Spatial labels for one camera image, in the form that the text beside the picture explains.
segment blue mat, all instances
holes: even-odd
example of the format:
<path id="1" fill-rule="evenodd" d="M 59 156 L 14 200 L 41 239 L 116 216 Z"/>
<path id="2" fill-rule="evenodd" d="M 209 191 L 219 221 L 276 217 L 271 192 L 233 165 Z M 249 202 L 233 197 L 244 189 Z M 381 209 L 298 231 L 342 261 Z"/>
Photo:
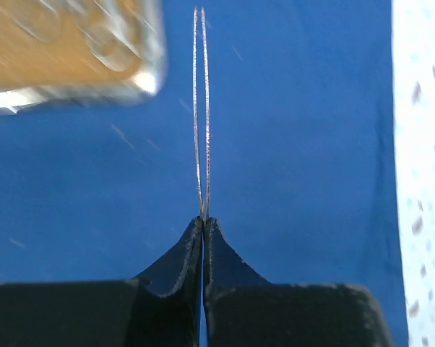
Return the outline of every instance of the blue mat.
<path id="1" fill-rule="evenodd" d="M 369 287 L 406 346 L 391 1 L 164 2 L 171 65 L 151 102 L 0 118 L 0 282 L 136 275 L 197 214 L 191 29 L 203 5 L 212 215 L 270 281 Z"/>

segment blue surface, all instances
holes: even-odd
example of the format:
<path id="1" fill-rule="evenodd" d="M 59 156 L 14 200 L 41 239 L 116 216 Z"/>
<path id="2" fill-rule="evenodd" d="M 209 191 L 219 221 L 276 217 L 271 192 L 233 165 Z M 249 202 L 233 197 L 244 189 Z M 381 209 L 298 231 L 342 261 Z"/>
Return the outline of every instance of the blue surface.
<path id="1" fill-rule="evenodd" d="M 133 276 L 197 214 L 180 101 L 195 4 L 211 25 L 212 215 L 268 280 L 369 287 L 406 346 L 385 0 L 166 0 L 170 73 L 151 102 L 0 118 L 0 281 Z"/>

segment silver wire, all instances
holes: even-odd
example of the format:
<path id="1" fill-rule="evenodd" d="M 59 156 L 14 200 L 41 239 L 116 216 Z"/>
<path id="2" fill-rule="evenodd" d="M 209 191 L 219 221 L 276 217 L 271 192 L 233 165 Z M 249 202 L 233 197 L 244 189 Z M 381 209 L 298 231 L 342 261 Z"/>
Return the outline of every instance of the silver wire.
<path id="1" fill-rule="evenodd" d="M 197 191 L 200 206 L 200 217 L 207 220 L 210 217 L 211 200 L 211 123 L 210 123 L 210 75 L 208 72 L 208 48 L 206 38 L 206 17 L 204 8 L 201 11 L 202 17 L 202 39 L 204 59 L 204 90 L 206 102 L 206 197 L 203 203 L 202 180 L 200 174 L 199 136 L 198 136 L 198 111 L 197 111 L 197 23 L 198 8 L 194 10 L 194 48 L 193 48 L 193 98 L 194 98 L 194 141 L 195 141 L 195 163 L 197 167 Z"/>

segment patterned tablecloth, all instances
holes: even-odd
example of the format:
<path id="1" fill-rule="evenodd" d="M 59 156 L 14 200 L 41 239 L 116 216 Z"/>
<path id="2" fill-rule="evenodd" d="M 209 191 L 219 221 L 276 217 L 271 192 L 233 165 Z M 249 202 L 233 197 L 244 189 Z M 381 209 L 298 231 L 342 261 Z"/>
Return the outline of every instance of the patterned tablecloth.
<path id="1" fill-rule="evenodd" d="M 395 0 L 395 149 L 410 346 L 435 346 L 435 0 Z"/>

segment speckled white surface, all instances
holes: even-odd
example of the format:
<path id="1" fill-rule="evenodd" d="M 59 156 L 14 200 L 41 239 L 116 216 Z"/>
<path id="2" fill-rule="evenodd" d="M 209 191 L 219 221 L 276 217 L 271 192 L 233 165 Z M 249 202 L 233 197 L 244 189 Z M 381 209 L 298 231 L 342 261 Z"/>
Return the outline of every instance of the speckled white surface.
<path id="1" fill-rule="evenodd" d="M 435 346 L 435 0 L 394 1 L 395 149 L 410 346 Z"/>

